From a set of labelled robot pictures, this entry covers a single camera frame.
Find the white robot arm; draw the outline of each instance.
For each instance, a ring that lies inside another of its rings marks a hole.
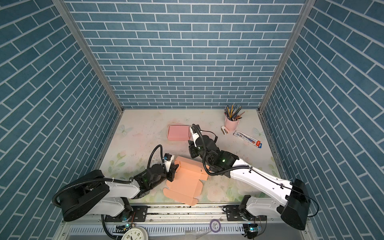
[[[280,179],[256,169],[238,156],[221,151],[215,140],[202,135],[198,125],[191,127],[193,141],[189,141],[192,158],[200,156],[207,174],[225,175],[245,182],[261,190],[276,200],[274,211],[290,226],[304,230],[310,206],[310,198],[305,184],[296,179],[294,182]],[[157,148],[161,150],[162,164],[151,164]],[[139,199],[164,180],[173,181],[179,165],[172,163],[173,156],[162,155],[162,146],[158,145],[151,153],[147,169],[129,181],[105,178],[100,170],[94,170],[74,182],[64,186],[52,198],[52,203],[62,209],[65,221],[72,221],[85,214],[106,214],[118,216],[125,221],[132,216],[132,207],[128,199]],[[240,206],[239,214],[247,220],[264,215],[257,205],[257,199],[246,195]]]
[[[225,175],[245,182],[252,187],[264,192],[275,199],[279,204],[275,207],[277,214],[288,225],[304,230],[307,214],[310,207],[310,197],[305,184],[296,179],[294,182],[269,175],[252,167],[238,156],[221,151],[216,146],[215,140],[203,135],[199,125],[190,128],[193,141],[189,141],[189,152],[192,158],[200,156],[208,175]],[[252,217],[261,215],[256,207],[257,199],[246,195],[241,205],[245,205],[242,217],[251,220]]]

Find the metal bracket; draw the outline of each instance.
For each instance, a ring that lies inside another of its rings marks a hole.
[[[148,206],[132,206],[134,215],[133,222],[145,222],[147,217]],[[122,222],[120,217],[111,217],[106,215],[105,222]]]
[[[239,213],[239,205],[225,205],[225,213],[227,215],[227,221],[234,222],[234,221],[243,221],[244,219],[241,217]],[[256,221],[265,221],[266,216],[260,215],[256,216]]]

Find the blue brick wall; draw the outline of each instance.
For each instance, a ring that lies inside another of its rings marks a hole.
[[[383,13],[317,0],[264,112],[289,178],[320,204],[319,239],[384,239]]]
[[[66,1],[125,108],[256,108],[304,0]]]
[[[51,0],[0,0],[0,239],[50,239],[50,202],[90,171],[117,117]]]

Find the metal frame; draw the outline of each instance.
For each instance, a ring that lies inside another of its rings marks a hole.
[[[112,127],[111,131],[108,134],[108,138],[105,141],[103,149],[101,150],[101,152],[99,154],[99,157],[97,158],[97,161],[96,161],[96,163],[95,163],[95,165],[93,167],[93,170],[96,170],[96,169],[100,168],[101,163],[103,162],[103,159],[105,157],[105,154],[107,153],[107,150],[109,148],[109,145],[111,144],[112,138],[113,138],[113,136],[114,136],[118,126],[119,126],[119,123],[120,123],[120,120],[121,120],[121,117],[122,117],[123,113],[124,113],[124,110],[123,110],[123,112],[118,114],[118,117],[116,118],[116,120],[115,120],[115,122],[113,124],[113,127]]]
[[[298,39],[299,34],[300,34],[301,30],[303,29],[304,23],[307,20],[308,15],[310,14],[310,12],[312,10],[312,7],[313,7],[315,1],[316,0],[306,0],[306,2],[303,5],[303,8],[302,8],[300,15],[299,15],[299,18],[297,19],[297,22],[296,22],[295,26],[293,27],[291,36],[288,40],[286,47],[284,48],[283,54],[281,55],[279,64],[277,65],[276,70],[273,73],[273,76],[272,76],[271,81],[268,85],[268,88],[264,94],[262,102],[260,103],[260,106],[259,106],[260,112],[264,111],[264,108],[265,108],[269,98],[271,97],[272,91],[275,88],[277,81],[279,80],[279,77],[283,71],[283,68],[284,68],[285,64],[287,63],[288,57],[291,54],[293,47],[295,46],[296,40]]]
[[[277,152],[276,144],[275,144],[275,142],[272,138],[272,135],[269,131],[268,125],[266,124],[265,117],[264,117],[263,113],[261,113],[260,111],[257,111],[257,115],[259,116],[260,122],[261,122],[263,130],[264,130],[265,137],[268,141],[268,144],[269,144],[269,147],[271,149],[273,158],[275,159],[276,167],[277,167],[277,170],[279,171],[280,177],[283,179],[288,179],[288,175],[287,175],[286,171],[284,170],[280,155]]]
[[[260,203],[268,204],[273,199],[259,198]],[[243,233],[242,224],[253,223],[253,221],[228,222],[226,214],[222,211],[223,205],[238,203],[208,203],[187,206],[185,204],[146,204],[148,208],[145,222],[136,223],[136,226],[144,227],[150,237],[183,235],[185,230],[201,230],[208,227],[212,219],[218,219],[222,225],[220,234]],[[283,223],[281,218],[268,218],[268,224]],[[116,225],[124,223],[107,222],[106,226],[112,232]],[[313,231],[310,222],[302,231],[305,240],[316,240],[311,234]],[[105,235],[101,226],[100,215],[86,215],[72,222],[63,222],[56,232],[54,240],[65,240],[71,235]]]
[[[113,89],[111,88],[107,77],[104,75],[99,63],[97,62],[95,56],[93,55],[91,49],[89,48],[88,43],[85,41],[84,36],[82,35],[78,25],[76,24],[72,14],[70,13],[67,5],[63,0],[52,0],[53,4],[59,11],[61,17],[63,18],[64,22],[66,23],[67,27],[71,31],[73,37],[75,38],[76,42],[80,46],[81,50],[83,51],[85,57],[88,59],[89,64],[95,71],[96,75],[98,76],[101,84],[104,86],[105,90],[107,91],[109,97],[112,99],[112,102],[115,104],[117,110],[119,113],[123,112],[123,107],[120,104],[120,101],[116,97]]]

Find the floral tabletop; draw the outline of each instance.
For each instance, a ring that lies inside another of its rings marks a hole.
[[[233,136],[233,132],[223,135],[221,126],[224,125],[223,110],[218,109],[151,109],[151,110],[125,110],[118,128],[112,138],[111,144],[101,163],[100,170],[106,177],[128,179],[142,172],[149,155],[158,144],[163,146],[163,154],[190,158],[187,141],[168,141],[169,125],[199,124],[202,130],[212,131],[218,136],[217,147],[238,155],[254,167],[259,168],[276,177],[280,177],[276,168],[272,152],[256,110],[244,110],[243,118],[237,129],[257,140],[262,148],[257,148]],[[151,164],[160,163],[160,150],[158,149]],[[251,186],[225,176],[208,176],[203,182],[203,190],[198,198],[199,202],[238,202],[244,195],[268,197]],[[151,190],[141,198],[130,202],[134,203],[164,203],[174,202],[163,194],[166,182]]]

